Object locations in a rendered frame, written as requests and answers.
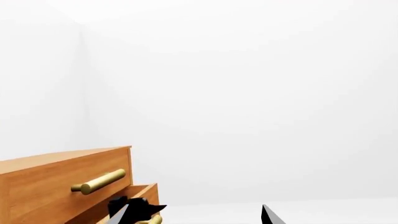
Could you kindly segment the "wooden drawer pulled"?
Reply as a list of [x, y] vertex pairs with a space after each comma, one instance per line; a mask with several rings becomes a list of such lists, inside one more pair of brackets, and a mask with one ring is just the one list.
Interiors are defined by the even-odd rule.
[[105, 224], [109, 220], [108, 202], [111, 199], [127, 196], [128, 198], [145, 197], [151, 205], [159, 205], [158, 185], [130, 185], [116, 194], [104, 199], [94, 207], [72, 218], [65, 224]]

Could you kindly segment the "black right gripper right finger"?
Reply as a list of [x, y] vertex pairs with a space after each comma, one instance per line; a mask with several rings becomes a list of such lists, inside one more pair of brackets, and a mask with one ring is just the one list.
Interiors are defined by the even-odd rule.
[[261, 221], [262, 224], [286, 224], [267, 205], [262, 205]]

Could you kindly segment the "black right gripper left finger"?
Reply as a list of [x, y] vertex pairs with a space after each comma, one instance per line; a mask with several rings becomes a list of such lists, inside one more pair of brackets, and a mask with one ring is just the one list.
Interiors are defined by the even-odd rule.
[[125, 212], [128, 208], [128, 204], [119, 205], [116, 203], [108, 204], [109, 220], [106, 224], [128, 224], [125, 216]]

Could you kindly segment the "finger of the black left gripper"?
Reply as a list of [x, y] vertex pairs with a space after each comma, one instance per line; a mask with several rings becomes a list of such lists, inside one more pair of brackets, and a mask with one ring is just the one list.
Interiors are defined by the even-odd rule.
[[120, 209], [122, 209], [127, 204], [127, 200], [128, 197], [125, 195], [111, 199], [108, 202], [109, 217], [112, 218], [115, 214], [117, 214]]
[[151, 205], [144, 197], [130, 198], [127, 200], [127, 205], [128, 207], [119, 224], [135, 224], [148, 221], [154, 214], [166, 207], [166, 205]]

